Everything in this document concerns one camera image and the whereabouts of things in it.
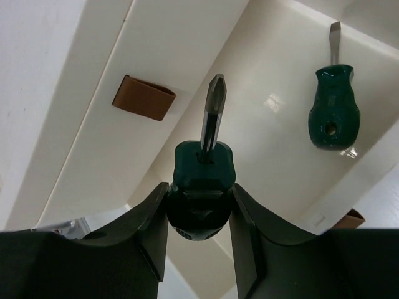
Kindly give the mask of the white drawer cabinet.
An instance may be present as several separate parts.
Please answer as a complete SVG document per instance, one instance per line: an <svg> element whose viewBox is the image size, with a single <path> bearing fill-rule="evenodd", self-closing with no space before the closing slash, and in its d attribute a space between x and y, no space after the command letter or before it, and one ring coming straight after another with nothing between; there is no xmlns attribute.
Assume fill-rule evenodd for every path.
<svg viewBox="0 0 399 299"><path fill-rule="evenodd" d="M1 229L124 206L246 1L2 1ZM112 105L125 75L176 93L162 121Z"/></svg>

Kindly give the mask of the all green screwdriver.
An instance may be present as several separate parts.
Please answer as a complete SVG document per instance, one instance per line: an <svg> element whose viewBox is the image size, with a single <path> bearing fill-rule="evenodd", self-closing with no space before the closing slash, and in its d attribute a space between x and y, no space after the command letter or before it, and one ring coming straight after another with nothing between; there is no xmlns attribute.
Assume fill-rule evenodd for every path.
<svg viewBox="0 0 399 299"><path fill-rule="evenodd" d="M351 147L360 129L360 110L352 88L354 68L339 62L341 23L330 25L330 64L315 72L317 88L308 131L314 146L327 151Z"/></svg>

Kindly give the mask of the drawer brown handle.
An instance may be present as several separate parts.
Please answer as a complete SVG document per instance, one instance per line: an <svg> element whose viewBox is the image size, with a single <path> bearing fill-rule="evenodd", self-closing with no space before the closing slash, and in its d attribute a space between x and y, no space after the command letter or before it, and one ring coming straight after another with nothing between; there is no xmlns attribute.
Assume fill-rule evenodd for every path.
<svg viewBox="0 0 399 299"><path fill-rule="evenodd" d="M126 112L162 121L175 98L176 93L164 86L125 75L112 105Z"/></svg>

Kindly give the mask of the white drawer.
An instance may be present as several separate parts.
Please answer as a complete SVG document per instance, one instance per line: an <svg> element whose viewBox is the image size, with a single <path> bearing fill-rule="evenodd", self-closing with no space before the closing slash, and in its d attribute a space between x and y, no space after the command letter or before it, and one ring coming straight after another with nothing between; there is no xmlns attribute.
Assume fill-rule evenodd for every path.
<svg viewBox="0 0 399 299"><path fill-rule="evenodd" d="M353 146L323 151L307 117L334 21L361 124ZM207 78L217 72L228 87L219 138L257 202L316 234L350 209L360 232L398 230L397 1L250 1Z"/></svg>

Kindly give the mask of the green orange screwdriver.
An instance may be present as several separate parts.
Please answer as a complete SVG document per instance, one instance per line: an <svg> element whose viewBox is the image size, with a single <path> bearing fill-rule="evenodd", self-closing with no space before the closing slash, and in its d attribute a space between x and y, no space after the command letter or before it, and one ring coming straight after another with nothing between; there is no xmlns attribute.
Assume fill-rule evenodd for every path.
<svg viewBox="0 0 399 299"><path fill-rule="evenodd" d="M236 172L231 148L218 142L226 102L224 76L209 83L201 138L175 148L173 182L166 196L166 214L182 237L203 241L216 235L231 214L229 192Z"/></svg>

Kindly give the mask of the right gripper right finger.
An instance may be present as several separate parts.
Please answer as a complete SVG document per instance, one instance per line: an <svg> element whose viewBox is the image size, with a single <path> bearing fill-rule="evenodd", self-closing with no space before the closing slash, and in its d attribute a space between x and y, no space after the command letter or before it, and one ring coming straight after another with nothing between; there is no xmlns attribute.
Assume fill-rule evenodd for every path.
<svg viewBox="0 0 399 299"><path fill-rule="evenodd" d="M398 231L303 230L231 191L229 220L239 298L397 298Z"/></svg>

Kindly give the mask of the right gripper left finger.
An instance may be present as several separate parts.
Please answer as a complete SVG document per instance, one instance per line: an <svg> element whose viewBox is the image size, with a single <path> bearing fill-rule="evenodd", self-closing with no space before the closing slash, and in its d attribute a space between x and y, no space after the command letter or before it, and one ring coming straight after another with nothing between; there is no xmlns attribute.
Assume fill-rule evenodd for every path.
<svg viewBox="0 0 399 299"><path fill-rule="evenodd" d="M167 183L82 239L1 234L2 298L156 298L165 271Z"/></svg>

